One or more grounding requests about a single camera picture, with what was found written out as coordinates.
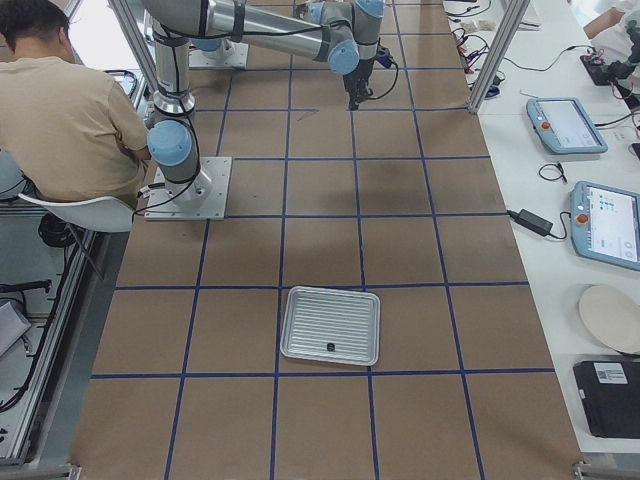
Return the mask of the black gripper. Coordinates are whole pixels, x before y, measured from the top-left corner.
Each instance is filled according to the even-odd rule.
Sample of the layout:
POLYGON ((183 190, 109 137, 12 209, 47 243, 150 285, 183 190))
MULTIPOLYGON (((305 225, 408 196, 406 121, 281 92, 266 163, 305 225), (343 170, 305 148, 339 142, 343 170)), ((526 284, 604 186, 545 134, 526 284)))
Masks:
POLYGON ((343 76, 343 85, 349 96, 349 111, 358 110, 361 100, 368 100, 373 96, 373 90, 369 87, 373 62, 373 58, 360 60, 354 71, 343 76))

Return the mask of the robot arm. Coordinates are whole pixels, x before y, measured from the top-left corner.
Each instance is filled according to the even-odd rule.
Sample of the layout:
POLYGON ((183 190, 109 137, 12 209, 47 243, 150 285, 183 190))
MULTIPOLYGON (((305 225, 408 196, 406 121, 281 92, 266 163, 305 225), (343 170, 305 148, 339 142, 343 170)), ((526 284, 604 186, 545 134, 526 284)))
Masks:
POLYGON ((392 63, 380 44, 381 1, 314 2, 304 18, 240 1, 147 1, 144 8, 152 18, 157 80, 156 123, 147 144, 167 195, 157 205, 172 204, 191 217, 201 216, 214 185, 192 120, 191 46, 212 50, 224 40, 246 42, 325 63, 342 77, 351 111, 374 97, 369 87, 374 64, 392 63))

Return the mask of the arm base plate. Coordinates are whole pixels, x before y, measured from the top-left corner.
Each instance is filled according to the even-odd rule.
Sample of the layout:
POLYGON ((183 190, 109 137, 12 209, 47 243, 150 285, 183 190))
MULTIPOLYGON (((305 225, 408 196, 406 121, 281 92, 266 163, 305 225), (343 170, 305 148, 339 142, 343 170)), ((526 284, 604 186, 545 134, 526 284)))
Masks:
POLYGON ((223 220, 226 214, 231 157, 201 157, 200 173, 194 183, 176 199, 185 185, 167 183, 163 172, 156 168, 154 182, 163 183, 150 192, 148 209, 143 211, 148 221, 223 220))
POLYGON ((226 39, 192 40, 189 66, 196 70, 244 70, 249 46, 226 39))

